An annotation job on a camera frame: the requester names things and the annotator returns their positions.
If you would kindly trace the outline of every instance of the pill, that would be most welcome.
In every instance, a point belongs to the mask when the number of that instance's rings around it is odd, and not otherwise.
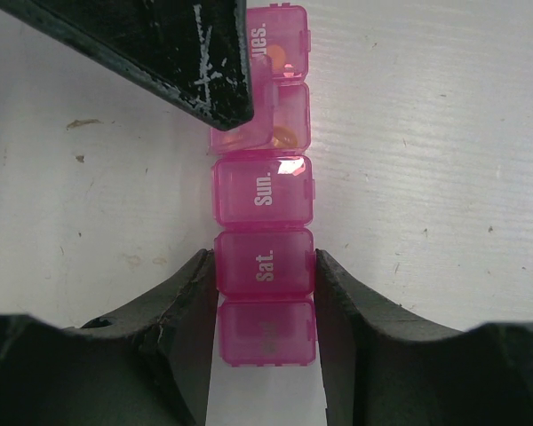
[[[297,148],[296,133],[284,126],[275,126],[273,131],[273,145],[275,148]]]
[[[273,60],[273,70],[280,72],[286,65],[286,51],[278,44],[271,44],[266,47],[266,54]]]

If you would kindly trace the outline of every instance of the white wooden surface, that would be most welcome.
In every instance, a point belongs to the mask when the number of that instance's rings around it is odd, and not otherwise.
[[[533,320],[533,0],[302,4],[316,246],[442,324]],[[80,326],[210,248],[206,138],[0,12],[0,312]],[[215,356],[211,426],[325,423],[318,364]]]

